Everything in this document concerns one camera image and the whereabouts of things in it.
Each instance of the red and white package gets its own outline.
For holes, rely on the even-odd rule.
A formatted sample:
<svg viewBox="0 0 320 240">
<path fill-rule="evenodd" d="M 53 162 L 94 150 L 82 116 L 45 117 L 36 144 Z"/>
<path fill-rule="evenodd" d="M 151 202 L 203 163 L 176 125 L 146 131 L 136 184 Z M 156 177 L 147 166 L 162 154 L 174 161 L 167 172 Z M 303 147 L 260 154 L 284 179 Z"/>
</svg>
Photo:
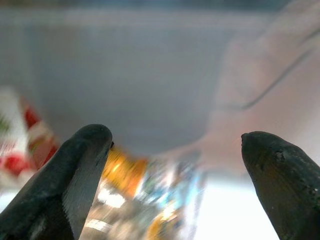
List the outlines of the red and white package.
<svg viewBox="0 0 320 240">
<path fill-rule="evenodd" d="M 33 108 L 12 88 L 1 88 L 0 186 L 12 181 L 23 185 L 58 147 L 54 134 Z"/>
</svg>

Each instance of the blurred background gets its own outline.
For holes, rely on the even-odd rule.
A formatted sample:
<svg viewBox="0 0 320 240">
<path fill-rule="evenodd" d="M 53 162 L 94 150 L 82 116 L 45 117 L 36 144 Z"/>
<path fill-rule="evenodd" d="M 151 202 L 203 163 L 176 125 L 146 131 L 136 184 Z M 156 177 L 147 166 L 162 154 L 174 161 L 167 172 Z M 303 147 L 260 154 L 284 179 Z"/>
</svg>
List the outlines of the blurred background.
<svg viewBox="0 0 320 240">
<path fill-rule="evenodd" d="M 240 136 L 277 134 L 319 163 L 319 1 L 0 6 L 0 84 L 23 95 L 61 142 L 101 123 L 134 155 L 197 161 L 206 188 L 194 239 L 278 239 Z"/>
</svg>

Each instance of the blurry product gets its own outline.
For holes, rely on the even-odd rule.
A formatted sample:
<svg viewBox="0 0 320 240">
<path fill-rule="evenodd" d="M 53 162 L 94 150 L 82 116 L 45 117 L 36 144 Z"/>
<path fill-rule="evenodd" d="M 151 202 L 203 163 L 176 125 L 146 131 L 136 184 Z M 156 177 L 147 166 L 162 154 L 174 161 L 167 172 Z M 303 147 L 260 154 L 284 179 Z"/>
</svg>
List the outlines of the blurry product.
<svg viewBox="0 0 320 240">
<path fill-rule="evenodd" d="M 134 157 L 113 145 L 80 239 L 193 239 L 199 182 L 196 161 Z"/>
<path fill-rule="evenodd" d="M 22 187 L 58 149 L 53 133 L 12 88 L 0 89 L 0 187 Z"/>
</svg>

